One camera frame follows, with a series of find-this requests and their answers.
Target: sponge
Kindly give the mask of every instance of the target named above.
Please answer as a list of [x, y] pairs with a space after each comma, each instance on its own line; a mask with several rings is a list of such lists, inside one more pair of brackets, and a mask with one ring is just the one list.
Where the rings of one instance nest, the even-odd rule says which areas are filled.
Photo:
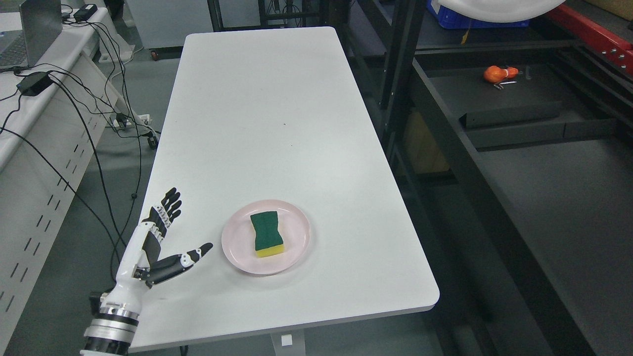
[[255, 228], [255, 253], [258, 257], [268, 257], [284, 251], [284, 240], [277, 230], [279, 218], [276, 211], [252, 214], [251, 222]]

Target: kitchen sponge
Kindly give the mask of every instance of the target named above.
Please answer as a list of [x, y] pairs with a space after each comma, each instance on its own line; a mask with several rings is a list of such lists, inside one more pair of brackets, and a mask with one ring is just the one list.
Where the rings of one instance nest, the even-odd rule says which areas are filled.
[[277, 230], [277, 212], [262, 212], [251, 215], [255, 228], [255, 253], [258, 257], [268, 257], [284, 252], [284, 240]]

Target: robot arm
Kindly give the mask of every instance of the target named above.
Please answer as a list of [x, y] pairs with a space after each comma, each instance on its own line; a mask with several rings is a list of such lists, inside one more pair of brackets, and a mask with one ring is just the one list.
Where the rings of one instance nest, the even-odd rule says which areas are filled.
[[132, 343], [142, 297], [152, 286], [190, 269], [213, 244], [158, 260], [167, 229], [180, 215], [180, 193], [172, 188], [136, 227], [116, 273], [116, 286], [102, 298], [99, 312], [85, 330], [81, 355], [126, 355]]

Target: orange object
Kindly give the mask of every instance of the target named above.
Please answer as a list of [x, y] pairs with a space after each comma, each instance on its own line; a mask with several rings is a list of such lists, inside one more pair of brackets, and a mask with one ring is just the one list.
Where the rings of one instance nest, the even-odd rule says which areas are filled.
[[514, 78], [518, 74], [518, 69], [513, 67], [508, 67], [508, 69], [502, 69], [497, 67], [496, 65], [488, 67], [484, 72], [484, 79], [489, 81], [490, 83], [497, 84], [501, 82], [505, 78]]

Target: robot finger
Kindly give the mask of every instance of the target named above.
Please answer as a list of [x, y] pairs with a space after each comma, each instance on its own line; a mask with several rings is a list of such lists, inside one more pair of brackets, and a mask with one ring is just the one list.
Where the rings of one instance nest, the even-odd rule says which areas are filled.
[[171, 200], [170, 197], [174, 194], [176, 194], [176, 187], [169, 189], [169, 191], [165, 193], [165, 197], [163, 198], [163, 200], [160, 201], [160, 203], [165, 207], [167, 202]]
[[169, 208], [169, 210], [167, 211], [167, 215], [172, 216], [173, 212], [178, 210], [178, 208], [180, 208], [181, 205], [182, 205], [182, 200], [176, 201], [176, 204], [172, 205], [172, 207]]
[[176, 210], [175, 212], [173, 212], [173, 214], [169, 218], [169, 221], [173, 222], [177, 217], [180, 216], [180, 213], [181, 213], [180, 210]]
[[169, 207], [172, 204], [174, 204], [176, 201], [178, 201], [178, 199], [180, 199], [180, 192], [177, 192], [176, 194], [170, 195], [169, 197], [167, 197], [165, 199], [166, 199], [166, 201], [163, 203], [163, 206], [165, 207], [165, 210], [169, 210]]

